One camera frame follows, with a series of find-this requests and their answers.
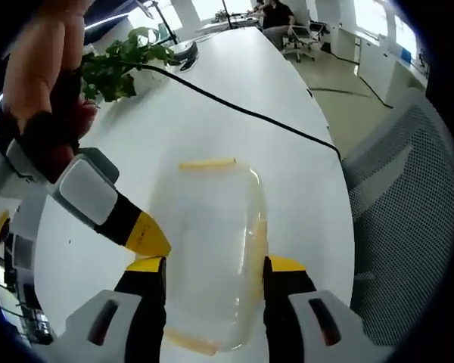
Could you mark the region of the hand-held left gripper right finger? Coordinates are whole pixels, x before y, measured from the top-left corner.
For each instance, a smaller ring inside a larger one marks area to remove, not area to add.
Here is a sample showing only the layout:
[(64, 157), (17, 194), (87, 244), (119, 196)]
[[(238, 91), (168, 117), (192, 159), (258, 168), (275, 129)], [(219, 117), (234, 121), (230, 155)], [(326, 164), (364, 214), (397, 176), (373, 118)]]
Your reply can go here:
[(263, 323), (270, 362), (377, 362), (361, 318), (317, 290), (299, 262), (270, 255), (263, 267)]

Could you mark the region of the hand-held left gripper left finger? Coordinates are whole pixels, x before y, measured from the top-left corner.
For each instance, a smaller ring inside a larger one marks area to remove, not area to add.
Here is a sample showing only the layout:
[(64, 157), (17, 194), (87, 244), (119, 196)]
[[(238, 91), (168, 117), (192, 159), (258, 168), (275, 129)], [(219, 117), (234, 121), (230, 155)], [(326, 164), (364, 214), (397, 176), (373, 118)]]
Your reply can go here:
[(101, 291), (67, 318), (54, 360), (159, 362), (165, 303), (166, 259), (134, 261), (114, 290)]

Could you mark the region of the person's right hand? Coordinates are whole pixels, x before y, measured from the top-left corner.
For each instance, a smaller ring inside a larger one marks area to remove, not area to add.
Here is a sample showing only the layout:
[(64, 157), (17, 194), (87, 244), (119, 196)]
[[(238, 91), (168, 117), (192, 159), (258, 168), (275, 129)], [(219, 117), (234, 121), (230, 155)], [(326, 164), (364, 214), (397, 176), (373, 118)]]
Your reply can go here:
[(31, 116), (19, 145), (48, 182), (55, 183), (79, 151), (79, 140), (90, 130), (98, 105), (81, 95), (82, 68), (59, 72), (51, 110)]

